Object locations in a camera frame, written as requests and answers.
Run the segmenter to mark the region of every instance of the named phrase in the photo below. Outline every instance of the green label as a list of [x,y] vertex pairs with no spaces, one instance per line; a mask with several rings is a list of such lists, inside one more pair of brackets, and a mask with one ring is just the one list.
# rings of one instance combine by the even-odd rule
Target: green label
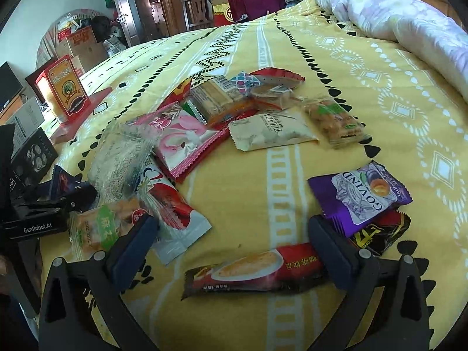
[[319,105],[318,114],[340,114],[346,112],[344,108],[341,108],[338,103],[330,106]]
[[114,211],[111,211],[107,205],[102,206],[97,213],[96,222],[102,249],[108,251],[118,239]]

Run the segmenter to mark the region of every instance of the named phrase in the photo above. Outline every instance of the blue gripper pad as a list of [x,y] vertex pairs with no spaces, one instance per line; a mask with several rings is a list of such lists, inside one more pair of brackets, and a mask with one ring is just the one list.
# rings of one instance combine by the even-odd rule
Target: blue gripper pad
[[332,231],[334,232],[334,229],[320,215],[309,219],[308,232],[312,247],[317,251],[336,288],[348,290],[352,287],[354,270],[353,265],[340,248],[343,246],[341,240],[347,240],[341,238],[337,242],[336,237],[339,235]]
[[134,234],[134,238],[127,244],[111,270],[111,281],[118,292],[123,292],[130,287],[159,231],[158,220],[149,215],[141,226],[139,222],[136,226],[139,227],[137,233]]

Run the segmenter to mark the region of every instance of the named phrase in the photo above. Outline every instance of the white wall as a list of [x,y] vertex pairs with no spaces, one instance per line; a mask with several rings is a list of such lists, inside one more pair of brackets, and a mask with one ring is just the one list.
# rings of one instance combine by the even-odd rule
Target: white wall
[[21,0],[0,32],[0,65],[8,62],[23,85],[36,70],[39,42],[53,21],[74,9],[94,9],[112,17],[105,0]]

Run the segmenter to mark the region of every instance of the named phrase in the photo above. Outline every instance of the wooden chair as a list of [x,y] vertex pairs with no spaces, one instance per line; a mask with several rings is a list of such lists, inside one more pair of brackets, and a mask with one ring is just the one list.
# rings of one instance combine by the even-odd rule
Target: wooden chair
[[208,0],[180,0],[187,31],[213,26],[213,9]]

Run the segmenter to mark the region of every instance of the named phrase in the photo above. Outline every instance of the metal screw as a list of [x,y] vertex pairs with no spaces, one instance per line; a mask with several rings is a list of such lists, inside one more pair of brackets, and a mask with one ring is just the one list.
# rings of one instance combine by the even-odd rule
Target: metal screw
[[93,258],[96,260],[96,261],[100,261],[102,259],[104,259],[106,257],[106,253],[104,251],[97,251]]
[[60,265],[62,265],[62,262],[63,262],[63,259],[62,259],[61,257],[57,257],[57,258],[53,261],[52,265],[53,265],[54,267],[59,267]]
[[370,259],[372,253],[369,250],[359,250],[359,256],[361,256],[363,259]]
[[406,254],[403,256],[403,261],[406,263],[406,264],[413,264],[413,258]]

